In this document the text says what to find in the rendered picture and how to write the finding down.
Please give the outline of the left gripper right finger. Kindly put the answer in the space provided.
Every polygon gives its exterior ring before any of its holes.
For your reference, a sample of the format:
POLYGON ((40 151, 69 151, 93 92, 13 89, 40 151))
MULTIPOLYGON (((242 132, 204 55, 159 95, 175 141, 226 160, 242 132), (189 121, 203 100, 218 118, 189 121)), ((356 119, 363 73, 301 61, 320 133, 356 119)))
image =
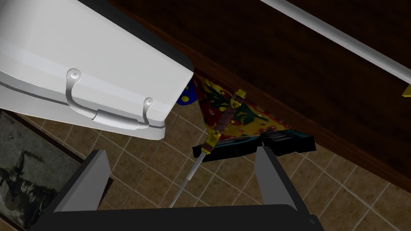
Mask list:
POLYGON ((306 204, 269 147, 257 148, 254 172, 265 205, 289 205, 297 212, 309 214, 306 204))

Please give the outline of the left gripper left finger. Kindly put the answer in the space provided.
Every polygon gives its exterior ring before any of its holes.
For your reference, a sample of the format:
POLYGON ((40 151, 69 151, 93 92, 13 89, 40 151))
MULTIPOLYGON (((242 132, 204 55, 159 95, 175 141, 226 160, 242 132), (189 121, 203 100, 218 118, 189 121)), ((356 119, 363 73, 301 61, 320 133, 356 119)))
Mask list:
POLYGON ((109 176, 106 151, 92 151, 44 212, 97 210, 109 176))

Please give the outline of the dark framed picture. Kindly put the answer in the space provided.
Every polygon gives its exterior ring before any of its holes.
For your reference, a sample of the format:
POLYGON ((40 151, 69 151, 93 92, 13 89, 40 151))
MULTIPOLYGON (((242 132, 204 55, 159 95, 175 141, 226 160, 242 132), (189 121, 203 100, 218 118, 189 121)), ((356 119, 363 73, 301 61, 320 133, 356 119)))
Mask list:
POLYGON ((0 218, 29 231, 82 162, 28 121, 0 109, 0 218))

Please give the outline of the colourful patterned floor lamp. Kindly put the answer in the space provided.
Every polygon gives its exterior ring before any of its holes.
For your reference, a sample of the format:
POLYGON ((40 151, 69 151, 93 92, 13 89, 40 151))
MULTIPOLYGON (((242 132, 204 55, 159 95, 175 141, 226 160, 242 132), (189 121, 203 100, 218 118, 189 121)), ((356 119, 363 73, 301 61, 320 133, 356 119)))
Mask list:
POLYGON ((245 156, 256 152, 261 144, 276 156, 316 150, 313 136, 291 129, 285 121, 246 99, 244 91, 230 90, 204 73, 195 73, 192 81, 208 137, 193 147, 196 162, 171 207, 203 162, 245 156))

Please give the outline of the blue round object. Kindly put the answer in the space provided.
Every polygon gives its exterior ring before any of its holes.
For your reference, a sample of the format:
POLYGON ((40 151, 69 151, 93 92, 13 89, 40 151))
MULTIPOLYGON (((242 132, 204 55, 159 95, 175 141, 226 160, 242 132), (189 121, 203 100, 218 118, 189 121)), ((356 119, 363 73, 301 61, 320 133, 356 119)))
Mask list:
POLYGON ((181 106, 189 105, 197 100, 195 86, 192 80, 189 81, 182 94, 177 100, 177 104, 181 106))

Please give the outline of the white appliance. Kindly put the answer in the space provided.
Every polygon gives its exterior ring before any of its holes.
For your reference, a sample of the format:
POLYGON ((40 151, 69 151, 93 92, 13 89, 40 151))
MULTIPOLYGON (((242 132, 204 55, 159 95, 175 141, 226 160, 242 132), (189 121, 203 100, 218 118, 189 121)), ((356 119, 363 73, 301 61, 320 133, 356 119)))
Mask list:
POLYGON ((191 60, 105 0, 0 0, 0 108, 149 140, 193 76, 191 60), (82 73, 75 102, 143 121, 126 130, 92 121, 65 98, 66 74, 82 73))

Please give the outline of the white rail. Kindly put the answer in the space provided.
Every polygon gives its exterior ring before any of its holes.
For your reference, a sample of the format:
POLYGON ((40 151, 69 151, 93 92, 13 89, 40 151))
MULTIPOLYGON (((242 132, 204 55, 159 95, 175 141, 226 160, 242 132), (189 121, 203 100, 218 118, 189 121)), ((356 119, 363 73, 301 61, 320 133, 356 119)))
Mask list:
POLYGON ((390 57, 365 45, 354 37, 349 36, 286 0, 260 1, 411 85, 411 69, 401 65, 390 57))

